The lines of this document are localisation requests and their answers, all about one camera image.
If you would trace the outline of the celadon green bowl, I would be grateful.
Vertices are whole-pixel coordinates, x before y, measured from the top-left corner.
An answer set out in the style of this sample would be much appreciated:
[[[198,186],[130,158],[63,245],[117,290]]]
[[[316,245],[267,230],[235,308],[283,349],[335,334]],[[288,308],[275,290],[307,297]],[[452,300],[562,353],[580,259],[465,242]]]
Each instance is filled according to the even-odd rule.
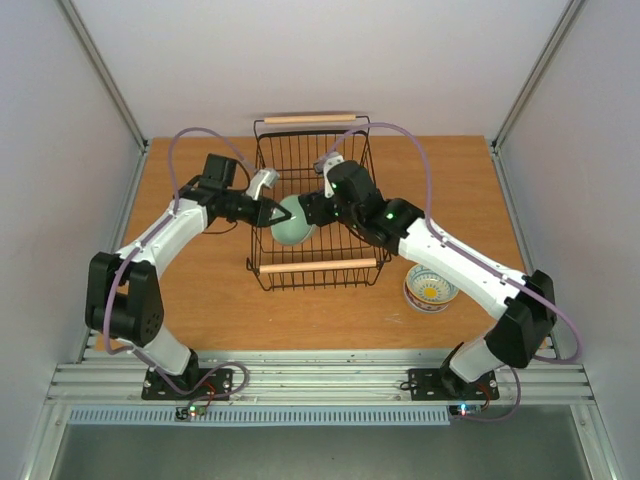
[[[316,231],[316,226],[309,224],[298,195],[289,195],[280,203],[292,213],[292,218],[286,222],[271,226],[274,240],[284,246],[295,246],[304,243]]]

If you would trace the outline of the black wire dish rack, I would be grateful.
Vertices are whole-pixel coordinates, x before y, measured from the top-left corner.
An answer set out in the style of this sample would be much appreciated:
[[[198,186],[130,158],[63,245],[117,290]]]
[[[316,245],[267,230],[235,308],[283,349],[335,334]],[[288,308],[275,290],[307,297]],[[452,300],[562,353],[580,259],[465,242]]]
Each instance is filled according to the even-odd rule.
[[[280,174],[274,189],[266,194],[280,201],[322,188],[324,182],[314,171],[314,161],[344,132],[369,121],[368,116],[355,114],[338,120],[255,120],[255,164]],[[246,269],[265,291],[372,286],[391,255],[354,233],[353,227],[333,223],[317,228],[301,244],[285,246],[273,238],[270,229],[254,227]]]

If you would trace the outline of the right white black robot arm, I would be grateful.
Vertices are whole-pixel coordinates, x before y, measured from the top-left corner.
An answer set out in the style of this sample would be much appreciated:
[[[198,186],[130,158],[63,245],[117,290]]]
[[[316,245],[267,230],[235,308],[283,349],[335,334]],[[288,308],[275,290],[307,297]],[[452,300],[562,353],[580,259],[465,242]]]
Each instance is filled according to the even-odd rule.
[[[458,399],[503,365],[523,369],[555,326],[553,282],[499,265],[449,235],[410,202],[386,199],[369,171],[334,155],[315,162],[321,189],[303,195],[307,219],[338,222],[362,242],[432,270],[479,304],[495,321],[477,339],[457,346],[439,368],[446,397]]]

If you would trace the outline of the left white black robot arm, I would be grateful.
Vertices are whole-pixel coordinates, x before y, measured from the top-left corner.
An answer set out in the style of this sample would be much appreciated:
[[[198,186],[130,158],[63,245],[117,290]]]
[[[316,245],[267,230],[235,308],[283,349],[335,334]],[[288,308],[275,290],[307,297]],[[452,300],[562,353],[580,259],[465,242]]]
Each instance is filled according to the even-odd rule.
[[[89,263],[85,323],[101,333],[105,350],[145,362],[179,398],[195,395],[204,382],[197,354],[164,324],[159,280],[171,262],[217,219],[270,227],[291,214],[262,194],[280,178],[273,168],[250,176],[244,190],[233,188],[239,161],[210,154],[201,174],[175,188],[167,210],[133,242],[114,253],[99,252]]]

